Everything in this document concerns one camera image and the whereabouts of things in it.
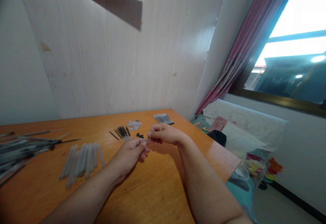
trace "window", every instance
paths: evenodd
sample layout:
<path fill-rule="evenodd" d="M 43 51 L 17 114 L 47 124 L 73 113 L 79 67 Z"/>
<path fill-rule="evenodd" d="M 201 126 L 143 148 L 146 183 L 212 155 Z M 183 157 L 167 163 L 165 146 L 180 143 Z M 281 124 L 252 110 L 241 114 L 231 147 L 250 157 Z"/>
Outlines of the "window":
<path fill-rule="evenodd" d="M 285 0 L 276 15 L 230 92 L 326 116 L 326 0 Z"/>

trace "pink curtain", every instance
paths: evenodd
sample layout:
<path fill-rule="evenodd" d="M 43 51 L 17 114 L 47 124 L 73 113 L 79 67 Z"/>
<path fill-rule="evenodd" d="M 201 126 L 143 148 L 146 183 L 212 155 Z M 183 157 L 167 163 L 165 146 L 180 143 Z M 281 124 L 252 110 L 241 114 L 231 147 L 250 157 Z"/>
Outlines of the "pink curtain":
<path fill-rule="evenodd" d="M 208 92 L 198 107 L 196 114 L 202 113 L 208 104 L 228 92 L 235 78 L 245 68 L 248 61 L 252 59 L 255 48 L 282 2 L 283 0 L 253 1 L 217 83 Z"/>

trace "white wall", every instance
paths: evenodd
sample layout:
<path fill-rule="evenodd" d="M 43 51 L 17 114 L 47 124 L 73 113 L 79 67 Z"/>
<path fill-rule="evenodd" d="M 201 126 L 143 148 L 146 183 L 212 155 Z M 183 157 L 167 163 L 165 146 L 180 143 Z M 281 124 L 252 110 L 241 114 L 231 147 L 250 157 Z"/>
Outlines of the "white wall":
<path fill-rule="evenodd" d="M 222 0 L 23 1 L 61 118 L 190 118 Z"/>
<path fill-rule="evenodd" d="M 217 82 L 251 2 L 252 0 L 223 0 L 192 108 L 192 119 L 200 103 Z"/>
<path fill-rule="evenodd" d="M 272 153 L 284 167 L 276 181 L 326 214 L 326 119 L 231 94 L 224 100 L 289 121 L 282 146 Z"/>
<path fill-rule="evenodd" d="M 58 119 L 22 0 L 0 0 L 0 125 Z"/>

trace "pillow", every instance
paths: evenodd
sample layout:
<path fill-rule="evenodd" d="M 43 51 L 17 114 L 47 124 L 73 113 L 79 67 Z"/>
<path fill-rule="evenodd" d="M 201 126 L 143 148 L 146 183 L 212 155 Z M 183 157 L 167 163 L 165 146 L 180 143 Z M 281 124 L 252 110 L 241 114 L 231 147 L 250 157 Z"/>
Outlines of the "pillow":
<path fill-rule="evenodd" d="M 270 150 L 264 143 L 233 123 L 228 122 L 222 132 L 227 137 L 225 148 L 239 157 L 242 161 L 246 159 L 248 152 L 256 149 Z"/>
<path fill-rule="evenodd" d="M 288 121 L 241 107 L 223 100 L 216 100 L 203 110 L 207 122 L 212 125 L 216 117 L 236 122 L 250 135 L 264 143 L 269 151 L 279 148 Z"/>

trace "window frame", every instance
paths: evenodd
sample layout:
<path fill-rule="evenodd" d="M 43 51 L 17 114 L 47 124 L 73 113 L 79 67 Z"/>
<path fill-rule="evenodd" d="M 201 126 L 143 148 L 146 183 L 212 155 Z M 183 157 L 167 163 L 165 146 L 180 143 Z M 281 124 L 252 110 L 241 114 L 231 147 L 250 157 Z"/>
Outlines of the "window frame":
<path fill-rule="evenodd" d="M 298 99 L 281 97 L 273 94 L 267 94 L 267 93 L 261 93 L 261 92 L 255 92 L 255 91 L 243 89 L 266 43 L 326 36 L 326 30 L 321 30 L 321 31 L 313 31 L 308 33 L 299 33 L 299 34 L 269 38 L 288 1 L 289 0 L 284 0 L 281 3 L 279 9 L 275 13 L 275 16 L 273 17 L 272 21 L 268 25 L 260 43 L 258 44 L 258 47 L 253 55 L 253 58 L 246 65 L 242 73 L 240 73 L 240 75 L 232 83 L 229 93 L 241 97 L 258 100 L 258 101 L 264 101 L 271 104 L 276 104 L 282 107 L 299 110 L 301 112 L 306 112 L 321 117 L 326 117 L 326 100 L 324 101 L 323 104 L 316 104 L 313 102 L 302 101 Z"/>

